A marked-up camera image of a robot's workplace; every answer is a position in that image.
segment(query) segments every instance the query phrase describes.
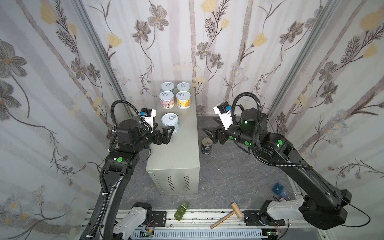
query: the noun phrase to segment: floral wallpaper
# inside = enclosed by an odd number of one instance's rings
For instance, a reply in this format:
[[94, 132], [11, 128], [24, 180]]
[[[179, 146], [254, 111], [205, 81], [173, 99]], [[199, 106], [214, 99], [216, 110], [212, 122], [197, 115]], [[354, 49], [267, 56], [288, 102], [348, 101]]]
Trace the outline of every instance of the floral wallpaper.
[[[271, 116], [275, 130], [372, 218], [337, 239], [381, 239], [384, 208], [384, 5], [341, 1]], [[347, 225], [367, 222], [347, 207]]]
[[[127, 99], [156, 108], [160, 84], [189, 82], [197, 114], [256, 93], [267, 111], [326, 1], [82, 0]], [[249, 99], [241, 99], [253, 107]]]
[[99, 194], [118, 98], [70, 2], [0, 6], [1, 236], [74, 239]]

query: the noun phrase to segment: gray metal box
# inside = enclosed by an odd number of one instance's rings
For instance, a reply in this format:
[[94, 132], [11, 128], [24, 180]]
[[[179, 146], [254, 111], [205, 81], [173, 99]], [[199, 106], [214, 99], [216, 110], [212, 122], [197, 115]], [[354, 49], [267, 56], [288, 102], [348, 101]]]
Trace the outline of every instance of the gray metal box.
[[151, 176], [162, 195], [197, 194], [199, 189], [199, 139], [195, 89], [191, 88], [191, 103], [188, 109], [180, 109], [176, 104], [164, 109], [160, 101], [156, 109], [157, 129], [162, 129], [161, 117], [175, 113], [179, 117], [179, 131], [172, 135], [170, 143], [151, 144], [152, 156], [148, 159], [146, 171]]

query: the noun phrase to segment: dark can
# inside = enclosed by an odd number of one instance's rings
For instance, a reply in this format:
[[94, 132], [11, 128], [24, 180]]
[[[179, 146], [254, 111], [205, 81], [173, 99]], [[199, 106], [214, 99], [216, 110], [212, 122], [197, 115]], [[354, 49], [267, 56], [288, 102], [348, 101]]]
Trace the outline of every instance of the dark can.
[[203, 140], [201, 140], [201, 153], [205, 155], [210, 154], [212, 150], [212, 144], [213, 142], [210, 138], [208, 137], [203, 138]]

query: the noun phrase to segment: can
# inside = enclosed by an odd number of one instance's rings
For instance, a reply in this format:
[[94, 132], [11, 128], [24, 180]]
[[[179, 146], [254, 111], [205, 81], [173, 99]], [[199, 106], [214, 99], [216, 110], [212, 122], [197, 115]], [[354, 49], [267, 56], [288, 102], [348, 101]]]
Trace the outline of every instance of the can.
[[175, 100], [173, 97], [173, 92], [171, 91], [164, 91], [159, 94], [159, 99], [161, 106], [164, 109], [171, 109], [175, 105]]
[[175, 126], [175, 130], [172, 134], [179, 131], [179, 117], [174, 113], [167, 113], [161, 117], [161, 123], [163, 127]]
[[160, 88], [161, 88], [162, 92], [171, 91], [173, 94], [175, 94], [175, 84], [173, 84], [171, 82], [162, 83]]
[[201, 140], [201, 153], [205, 155], [210, 154], [212, 150], [212, 144], [213, 142], [210, 138], [203, 138], [203, 140]]
[[176, 93], [177, 106], [181, 109], [187, 109], [191, 103], [191, 94], [187, 91]]
[[191, 93], [191, 85], [189, 85], [189, 83], [179, 83], [177, 85], [177, 91], [178, 92], [187, 91], [187, 92]]

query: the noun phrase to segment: marble-patterned floor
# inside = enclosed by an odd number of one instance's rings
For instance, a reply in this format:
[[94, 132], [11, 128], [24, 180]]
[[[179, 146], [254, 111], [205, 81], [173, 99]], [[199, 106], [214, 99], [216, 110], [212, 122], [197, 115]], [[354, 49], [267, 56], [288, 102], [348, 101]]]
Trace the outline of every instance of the marble-patterned floor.
[[[206, 137], [203, 127], [216, 127], [213, 117], [197, 117], [199, 145]], [[140, 153], [140, 160], [148, 151]], [[265, 200], [276, 196], [272, 187], [279, 182], [293, 194], [286, 174], [247, 155], [233, 142], [214, 144], [211, 154], [200, 153], [199, 193], [196, 195], [160, 195], [146, 172], [146, 162], [138, 163], [124, 192], [119, 209], [131, 209], [136, 202], [151, 203], [153, 209], [176, 209], [183, 200], [191, 209], [260, 208]]]

